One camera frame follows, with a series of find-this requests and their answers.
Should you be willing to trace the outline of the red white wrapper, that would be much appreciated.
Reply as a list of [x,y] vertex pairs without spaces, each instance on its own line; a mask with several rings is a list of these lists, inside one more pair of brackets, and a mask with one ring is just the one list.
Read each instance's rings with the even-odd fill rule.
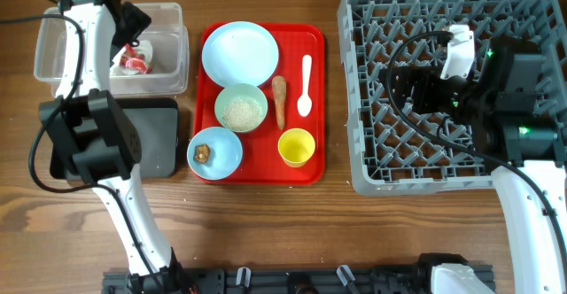
[[153,48],[149,40],[142,40],[136,47],[126,44],[113,58],[111,76],[150,74]]

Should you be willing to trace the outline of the white rice pile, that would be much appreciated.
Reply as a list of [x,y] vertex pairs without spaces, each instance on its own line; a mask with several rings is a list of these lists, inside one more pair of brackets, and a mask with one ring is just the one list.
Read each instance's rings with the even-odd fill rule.
[[259,126],[262,119],[260,104],[251,97],[235,97],[222,110],[222,121],[234,131],[249,131]]

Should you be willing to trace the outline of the small light blue bowl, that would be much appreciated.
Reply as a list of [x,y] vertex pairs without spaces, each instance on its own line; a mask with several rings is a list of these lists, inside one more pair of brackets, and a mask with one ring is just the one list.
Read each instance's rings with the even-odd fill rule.
[[[206,143],[211,149],[210,158],[205,164],[199,164],[193,159],[195,147],[202,143]],[[222,127],[205,128],[196,133],[191,138],[186,153],[193,173],[209,181],[218,181],[232,175],[240,166],[243,154],[243,146],[237,135]]]

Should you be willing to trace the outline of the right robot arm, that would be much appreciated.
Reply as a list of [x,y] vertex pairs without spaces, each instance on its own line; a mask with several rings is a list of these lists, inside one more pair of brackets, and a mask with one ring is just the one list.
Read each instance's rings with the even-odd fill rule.
[[506,35],[490,39],[477,81],[470,77],[475,37],[466,25],[435,31],[447,58],[441,67],[399,67],[390,56],[383,84],[395,112],[441,112],[467,125],[492,177],[505,215],[515,288],[566,290],[566,142],[551,117],[534,111],[544,57],[538,44]]

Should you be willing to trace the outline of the brown food scrap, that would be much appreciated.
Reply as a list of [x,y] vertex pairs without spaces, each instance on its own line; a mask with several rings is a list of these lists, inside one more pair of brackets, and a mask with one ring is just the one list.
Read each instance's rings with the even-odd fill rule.
[[193,159],[199,164],[205,164],[211,155],[211,149],[206,143],[197,145],[194,150]]

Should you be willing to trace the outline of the green bowl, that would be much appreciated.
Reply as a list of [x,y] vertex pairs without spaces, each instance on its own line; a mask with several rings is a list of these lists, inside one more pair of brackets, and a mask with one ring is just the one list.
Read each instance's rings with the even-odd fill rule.
[[[268,114],[268,100],[267,100],[266,96],[264,95],[264,93],[256,86],[245,84],[245,83],[238,83],[238,84],[234,84],[234,85],[229,86],[229,87],[225,88],[224,90],[222,90],[221,93],[218,95],[218,97],[215,100],[214,114],[215,114],[216,119],[219,121],[219,123],[223,127],[227,128],[225,126],[224,122],[222,121],[222,110],[226,106],[226,104],[228,102],[230,102],[232,99],[234,99],[235,97],[251,97],[254,100],[256,100],[260,104],[261,109],[263,111],[262,122],[264,121],[264,119],[266,119],[266,116]],[[253,128],[253,129],[251,129],[249,131],[245,131],[245,132],[234,131],[230,128],[229,128],[229,130],[231,130],[233,132],[237,132],[237,133],[248,133],[248,132],[255,130],[256,128]]]

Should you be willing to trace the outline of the yellow cup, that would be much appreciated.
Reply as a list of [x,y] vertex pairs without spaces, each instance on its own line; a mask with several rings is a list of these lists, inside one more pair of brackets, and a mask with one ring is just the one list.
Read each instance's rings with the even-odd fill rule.
[[289,167],[304,166],[315,154],[314,137],[303,128],[291,128],[285,131],[277,144],[283,162]]

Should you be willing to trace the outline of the white plastic spoon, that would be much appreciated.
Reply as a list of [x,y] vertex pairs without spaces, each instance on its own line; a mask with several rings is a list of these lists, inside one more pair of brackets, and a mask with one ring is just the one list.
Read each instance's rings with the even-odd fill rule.
[[305,55],[302,58],[301,73],[302,73],[302,92],[297,102],[297,108],[301,117],[309,115],[312,109],[312,99],[309,96],[309,86],[311,79],[313,59],[310,55]]

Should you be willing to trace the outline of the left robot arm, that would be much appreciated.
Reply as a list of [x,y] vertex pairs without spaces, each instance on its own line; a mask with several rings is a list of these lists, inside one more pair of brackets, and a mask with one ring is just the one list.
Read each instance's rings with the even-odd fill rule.
[[82,188],[105,204],[128,256],[128,289],[196,293],[145,197],[139,135],[110,92],[114,56],[135,45],[151,19],[123,0],[59,0],[58,9],[66,61],[56,98],[40,105],[40,133]]

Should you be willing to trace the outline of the large light blue plate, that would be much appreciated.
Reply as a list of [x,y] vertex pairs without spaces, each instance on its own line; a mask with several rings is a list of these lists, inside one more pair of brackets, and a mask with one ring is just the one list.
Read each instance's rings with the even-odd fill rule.
[[221,25],[206,38],[201,62],[207,76],[221,87],[238,83],[259,87],[276,71],[279,48],[266,28],[235,21]]

